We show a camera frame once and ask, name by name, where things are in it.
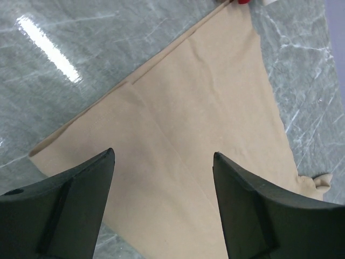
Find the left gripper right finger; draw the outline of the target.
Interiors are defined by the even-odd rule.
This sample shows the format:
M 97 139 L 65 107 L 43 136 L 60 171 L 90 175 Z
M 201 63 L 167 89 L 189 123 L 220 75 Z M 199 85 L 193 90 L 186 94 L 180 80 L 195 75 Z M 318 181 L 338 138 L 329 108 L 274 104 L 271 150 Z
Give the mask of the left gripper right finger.
M 229 258 L 344 258 L 344 206 L 283 189 L 220 152 L 213 179 Z

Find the beige t shirt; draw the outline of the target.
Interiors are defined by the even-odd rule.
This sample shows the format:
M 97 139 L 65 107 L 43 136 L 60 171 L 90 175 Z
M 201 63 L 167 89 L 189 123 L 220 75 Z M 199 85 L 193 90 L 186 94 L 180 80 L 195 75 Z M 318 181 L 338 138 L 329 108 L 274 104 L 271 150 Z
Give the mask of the beige t shirt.
M 298 174 L 247 5 L 222 5 L 30 152 L 47 176 L 115 152 L 104 222 L 145 258 L 227 258 L 212 165 L 221 152 L 322 200 Z

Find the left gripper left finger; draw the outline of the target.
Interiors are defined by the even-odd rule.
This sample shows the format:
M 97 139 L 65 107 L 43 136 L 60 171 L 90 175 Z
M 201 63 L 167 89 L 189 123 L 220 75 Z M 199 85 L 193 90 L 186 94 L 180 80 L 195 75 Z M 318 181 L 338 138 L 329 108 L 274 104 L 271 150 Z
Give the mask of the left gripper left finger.
M 1 195 L 1 258 L 92 258 L 114 165 L 109 148 Z

